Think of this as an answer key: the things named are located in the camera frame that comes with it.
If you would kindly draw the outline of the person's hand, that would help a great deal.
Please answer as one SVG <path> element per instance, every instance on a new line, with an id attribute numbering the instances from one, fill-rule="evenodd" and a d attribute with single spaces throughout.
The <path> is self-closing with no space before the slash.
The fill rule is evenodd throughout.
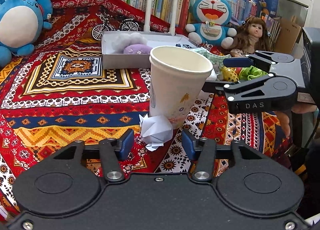
<path id="1" fill-rule="evenodd" d="M 289 138 L 289 136 L 291 135 L 293 121 L 300 114 L 313 113 L 317 110 L 318 108 L 316 105 L 297 103 L 291 108 L 290 112 L 275 111 L 274 113 L 280 122 L 280 126 L 285 134 L 285 137 Z"/>

